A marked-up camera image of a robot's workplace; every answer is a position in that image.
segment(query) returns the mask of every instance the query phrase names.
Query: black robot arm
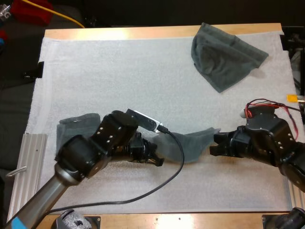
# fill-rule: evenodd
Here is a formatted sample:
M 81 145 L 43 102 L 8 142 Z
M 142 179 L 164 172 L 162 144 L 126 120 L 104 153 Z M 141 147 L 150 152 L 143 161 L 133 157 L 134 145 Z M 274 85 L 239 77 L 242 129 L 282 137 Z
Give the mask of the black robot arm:
M 96 132 L 86 139 L 77 135 L 66 142 L 55 160 L 54 176 L 19 210 L 5 229 L 35 228 L 69 186 L 78 185 L 105 168 L 111 160 L 127 160 L 161 166 L 156 145 L 136 132 L 138 123 L 130 115 L 113 111 Z
M 210 147 L 213 156 L 247 157 L 275 167 L 305 192 L 305 144 L 296 142 L 288 123 L 270 107 L 253 107 L 246 125 L 232 132 L 217 133 Z M 263 216 L 264 229 L 300 229 L 305 211 L 293 208 L 279 216 Z

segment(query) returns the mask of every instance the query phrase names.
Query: black cable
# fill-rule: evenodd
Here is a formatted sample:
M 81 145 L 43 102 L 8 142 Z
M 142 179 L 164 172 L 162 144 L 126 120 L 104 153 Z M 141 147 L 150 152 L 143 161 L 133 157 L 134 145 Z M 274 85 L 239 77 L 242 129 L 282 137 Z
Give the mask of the black cable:
M 96 203 L 89 203 L 89 204 L 77 204 L 77 205 L 71 205 L 71 206 L 67 206 L 67 207 L 63 207 L 63 208 L 55 208 L 55 209 L 52 209 L 52 210 L 46 212 L 44 216 L 46 216 L 46 215 L 48 215 L 50 213 L 56 212 L 56 211 L 64 211 L 64 210 L 68 210 L 68 209 L 71 209 L 71 208 L 83 208 L 83 207 L 91 207 L 91 206 L 98 206 L 98 205 L 129 204 L 129 203 L 135 202 L 135 201 L 137 201 L 139 199 L 142 199 L 142 198 L 144 198 L 146 196 L 149 196 L 150 194 L 154 193 L 155 191 L 158 191 L 159 189 L 161 189 L 163 186 L 167 185 L 182 170 L 183 165 L 184 165 L 184 152 L 183 152 L 183 148 L 182 148 L 182 145 L 181 145 L 180 141 L 176 138 L 175 135 L 172 134 L 172 132 L 170 132 L 167 128 L 165 128 L 163 126 L 160 129 L 161 130 L 159 130 L 159 131 L 161 131 L 161 132 L 163 132 L 165 134 L 169 134 L 175 140 L 175 142 L 177 143 L 177 145 L 179 146 L 179 149 L 181 151 L 181 164 L 180 164 L 179 169 L 177 170 L 177 172 L 174 173 L 174 175 L 172 175 L 164 183 L 160 184 L 158 187 L 154 188 L 153 190 L 151 190 L 151 191 L 149 191 L 149 192 L 147 192 L 147 193 L 145 193 L 143 195 L 140 195 L 138 197 L 132 198 L 132 199 L 120 200 L 120 201 L 96 202 Z

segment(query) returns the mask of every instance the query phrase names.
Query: wooden board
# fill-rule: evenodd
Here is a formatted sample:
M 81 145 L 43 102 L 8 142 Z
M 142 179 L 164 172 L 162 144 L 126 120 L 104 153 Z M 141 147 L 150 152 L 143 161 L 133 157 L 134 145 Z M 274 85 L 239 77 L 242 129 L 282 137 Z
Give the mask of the wooden board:
M 94 216 L 101 217 L 102 229 L 262 229 L 263 214 L 267 213 L 122 214 Z M 58 215 L 46 217 L 37 229 L 49 229 L 56 217 Z
M 214 25 L 230 34 L 281 31 L 280 23 Z M 65 40 L 128 40 L 194 36 L 200 26 L 46 30 L 45 37 Z M 263 213 L 183 213 L 100 215 L 103 229 L 262 229 Z M 57 215 L 39 229 L 49 229 Z
M 280 23 L 214 25 L 230 34 L 281 31 Z M 128 40 L 194 36 L 199 25 L 46 30 L 45 37 L 65 40 Z

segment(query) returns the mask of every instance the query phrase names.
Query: yellow cable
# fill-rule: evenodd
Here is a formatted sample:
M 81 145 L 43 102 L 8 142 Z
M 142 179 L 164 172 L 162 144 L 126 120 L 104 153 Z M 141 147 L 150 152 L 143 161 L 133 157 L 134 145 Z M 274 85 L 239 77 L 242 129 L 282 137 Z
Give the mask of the yellow cable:
M 80 24 L 78 21 L 76 21 L 75 19 L 70 18 L 70 17 L 68 17 L 68 16 L 66 16 L 66 15 L 63 15 L 63 14 L 58 13 L 58 12 L 56 12 L 56 11 L 50 10 L 50 9 L 45 8 L 45 7 L 43 7 L 43 6 L 37 5 L 37 4 L 35 4 L 35 3 L 31 2 L 31 1 L 28 1 L 28 0 L 22 0 L 22 1 L 25 2 L 25 3 L 27 3 L 27 4 L 30 4 L 30 5 L 32 5 L 32 6 L 36 6 L 36 7 L 40 8 L 40 9 L 42 9 L 42 10 L 45 10 L 45 11 L 48 11 L 48 12 L 50 12 L 50 13 L 56 14 L 56 15 L 58 15 L 58 16 L 60 16 L 60 17 L 65 18 L 65 19 L 71 20 L 72 22 L 78 24 L 78 25 L 81 26 L 82 28 L 85 28 L 85 27 L 84 27 L 82 24 Z

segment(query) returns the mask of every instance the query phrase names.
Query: gray towel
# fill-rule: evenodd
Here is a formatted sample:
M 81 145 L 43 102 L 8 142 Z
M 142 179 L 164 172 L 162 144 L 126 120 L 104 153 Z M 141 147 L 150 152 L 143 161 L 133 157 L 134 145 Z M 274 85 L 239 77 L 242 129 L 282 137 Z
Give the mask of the gray towel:
M 202 23 L 193 39 L 191 56 L 199 73 L 220 93 L 258 68 L 268 54 Z
M 63 144 L 75 135 L 83 135 L 84 137 L 93 135 L 100 123 L 100 115 L 96 113 L 60 120 L 57 125 L 56 153 Z
M 182 135 L 173 133 L 180 141 L 185 162 L 191 163 L 198 161 L 201 153 L 214 142 L 214 134 L 219 132 L 220 129 L 209 128 L 203 131 Z M 152 139 L 157 144 L 157 153 L 165 159 L 173 162 L 180 162 L 180 150 L 177 143 L 169 135 L 159 134 Z

